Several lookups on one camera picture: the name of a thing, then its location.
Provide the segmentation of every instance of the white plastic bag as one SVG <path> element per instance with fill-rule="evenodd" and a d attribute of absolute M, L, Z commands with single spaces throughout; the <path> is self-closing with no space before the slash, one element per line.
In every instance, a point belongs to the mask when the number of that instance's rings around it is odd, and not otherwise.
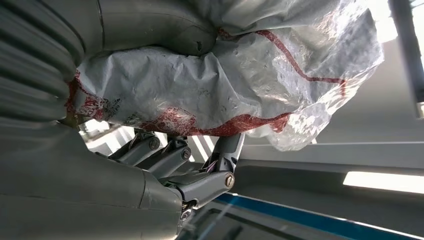
<path fill-rule="evenodd" d="M 247 131 L 298 150 L 383 61 L 357 0 L 196 0 L 219 40 L 202 57 L 143 47 L 86 60 L 71 108 L 174 135 Z"/>

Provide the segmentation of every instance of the grey metal casing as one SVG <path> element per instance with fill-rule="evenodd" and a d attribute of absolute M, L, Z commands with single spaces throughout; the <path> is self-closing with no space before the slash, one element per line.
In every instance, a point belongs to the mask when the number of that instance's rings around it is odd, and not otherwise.
<path fill-rule="evenodd" d="M 131 5 L 125 9 L 146 26 L 158 26 L 163 40 L 172 37 L 162 27 L 170 21 L 186 28 L 192 24 L 185 19 L 199 19 L 194 25 L 204 30 L 173 36 L 169 44 L 142 41 L 102 15 L 102 5 L 118 1 L 99 2 L 0 2 L 0 239 L 167 239 L 178 231 L 182 199 L 176 191 L 149 172 L 89 152 L 74 129 L 56 120 L 66 115 L 66 82 L 86 54 L 162 44 L 200 55 L 213 45 L 214 30 L 183 2 L 173 1 L 180 6 L 175 17 L 155 18 L 154 25 L 144 15 L 151 11 L 146 1 L 119 1 Z M 125 44 L 114 41 L 109 33 L 115 31 L 121 34 L 117 38 L 129 36 Z M 204 41 L 202 48 L 188 37 Z"/>

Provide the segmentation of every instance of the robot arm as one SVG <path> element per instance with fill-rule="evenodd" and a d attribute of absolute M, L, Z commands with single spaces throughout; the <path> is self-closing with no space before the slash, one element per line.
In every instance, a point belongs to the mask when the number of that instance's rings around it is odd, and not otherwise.
<path fill-rule="evenodd" d="M 208 52 L 215 30 L 184 2 L 2 0 L 0 19 L 1 239 L 169 239 L 182 211 L 229 189 L 201 187 L 231 174 L 213 167 L 202 178 L 162 178 L 181 164 L 168 166 L 187 154 L 184 144 L 161 152 L 163 164 L 154 161 L 159 153 L 139 161 L 139 153 L 121 151 L 105 159 L 57 123 L 66 116 L 66 82 L 86 54 L 151 44 Z M 124 157 L 125 164 L 116 161 Z"/>

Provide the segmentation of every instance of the fluorescent light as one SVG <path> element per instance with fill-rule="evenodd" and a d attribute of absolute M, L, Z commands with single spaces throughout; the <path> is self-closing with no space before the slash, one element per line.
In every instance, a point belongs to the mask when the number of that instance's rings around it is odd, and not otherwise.
<path fill-rule="evenodd" d="M 344 185 L 424 194 L 424 176 L 350 171 Z"/>
<path fill-rule="evenodd" d="M 206 142 L 207 147 L 209 148 L 210 152 L 214 152 L 215 145 L 212 142 L 211 138 L 209 136 L 203 136 L 204 141 Z"/>
<path fill-rule="evenodd" d="M 202 143 L 200 142 L 198 136 L 191 136 L 193 138 L 194 143 L 197 146 L 197 149 L 200 152 L 201 157 L 203 158 L 203 160 L 206 162 L 206 160 L 208 160 L 208 155 L 205 152 L 205 149 L 202 146 Z"/>

